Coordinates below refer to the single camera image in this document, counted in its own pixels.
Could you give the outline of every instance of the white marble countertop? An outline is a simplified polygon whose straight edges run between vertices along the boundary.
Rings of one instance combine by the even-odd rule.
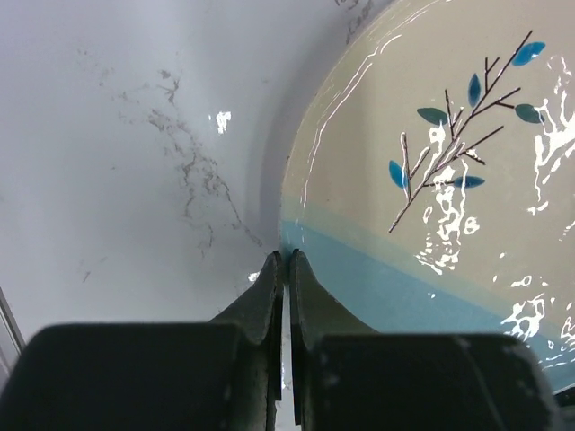
[[[390,1],[6,0],[0,286],[24,338],[231,303],[278,247],[305,107]]]

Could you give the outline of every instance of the painted branch design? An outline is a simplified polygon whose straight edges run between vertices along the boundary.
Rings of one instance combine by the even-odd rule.
[[[485,58],[483,67],[483,92],[482,92],[481,80],[477,74],[474,74],[469,82],[469,87],[467,91],[467,98],[472,110],[465,120],[462,120],[464,108],[461,108],[457,113],[451,112],[451,101],[449,99],[449,93],[447,92],[447,89],[445,89],[445,101],[446,101],[447,113],[437,108],[418,109],[418,113],[420,114],[420,116],[423,119],[427,120],[429,123],[439,127],[448,126],[449,137],[450,137],[449,144],[447,144],[445,149],[442,149],[438,157],[432,158],[427,170],[423,174],[421,182],[417,186],[413,187],[411,184],[411,180],[413,179],[417,171],[420,169],[422,164],[427,159],[430,153],[430,147],[427,146],[426,148],[423,149],[423,151],[420,153],[418,161],[413,165],[413,167],[411,167],[407,134],[405,132],[401,134],[400,142],[403,153],[403,166],[400,166],[398,163],[394,161],[390,161],[389,173],[395,185],[397,185],[402,189],[405,189],[406,203],[403,209],[397,214],[395,220],[392,222],[391,227],[388,230],[389,233],[391,233],[395,229],[395,227],[399,224],[399,222],[402,220],[403,215],[409,209],[411,203],[413,203],[413,201],[420,194],[420,192],[424,188],[434,185],[432,178],[435,175],[441,173],[451,163],[464,156],[480,165],[486,164],[486,162],[482,158],[480,158],[475,153],[474,150],[479,145],[483,144],[485,141],[497,135],[504,128],[504,126],[499,126],[498,128],[493,129],[491,132],[487,133],[482,138],[468,145],[465,141],[461,139],[461,136],[465,131],[467,125],[473,119],[476,119],[487,110],[499,106],[502,108],[514,110],[517,116],[527,123],[539,124],[544,122],[543,116],[535,109],[533,105],[527,103],[514,105],[508,102],[508,99],[511,96],[521,91],[520,87],[510,92],[507,92],[506,94],[501,95],[499,98],[497,98],[495,101],[492,101],[491,103],[485,102],[487,97],[491,95],[493,89],[497,85],[497,82],[500,80],[503,74],[508,70],[509,66],[511,65],[524,66],[527,63],[531,62],[544,50],[545,44],[543,42],[537,41],[527,43],[532,33],[533,31],[530,31],[523,38],[519,46],[511,54],[511,57],[508,59],[507,63],[501,68],[501,70],[492,80],[490,79],[490,73],[493,70],[493,68],[498,64],[500,58],[497,57],[493,61],[490,61],[488,57]],[[481,186],[483,183],[484,179],[481,177],[465,176],[455,178],[453,181],[446,183],[446,185],[449,184],[458,188],[470,189],[473,187]]]

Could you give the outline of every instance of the leaf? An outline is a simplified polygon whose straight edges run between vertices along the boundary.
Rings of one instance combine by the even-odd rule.
[[[469,81],[469,88],[467,89],[467,99],[472,108],[475,107],[479,101],[479,96],[482,95],[482,85],[479,82],[479,76],[473,74],[471,81]]]
[[[480,177],[472,177],[472,176],[465,176],[465,177],[457,177],[453,180],[453,185],[462,188],[465,187],[466,189],[472,189],[473,187],[481,186],[485,180]]]
[[[447,114],[443,110],[438,110],[437,108],[419,108],[417,113],[420,114],[423,119],[436,126],[447,124]]]
[[[389,161],[389,176],[392,177],[392,181],[400,189],[407,187],[407,175],[403,172],[403,168],[393,160]]]
[[[545,123],[545,118],[542,114],[537,112],[533,105],[529,103],[523,103],[515,107],[515,113],[518,117],[524,120],[526,123]]]
[[[511,64],[513,66],[524,66],[536,58],[539,54],[541,54],[544,49],[544,42],[528,43],[517,52],[517,54],[513,57]]]

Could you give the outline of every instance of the black object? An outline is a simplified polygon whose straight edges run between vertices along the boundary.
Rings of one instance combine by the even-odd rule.
[[[280,397],[283,271],[210,323],[48,328],[0,399],[2,430],[272,430]]]
[[[310,430],[564,429],[529,349],[502,335],[383,335],[290,261],[296,422]]]

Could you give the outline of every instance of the ceramic plate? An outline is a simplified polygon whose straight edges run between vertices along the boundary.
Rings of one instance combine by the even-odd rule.
[[[385,332],[504,332],[575,382],[569,0],[397,1],[296,136],[282,241]]]

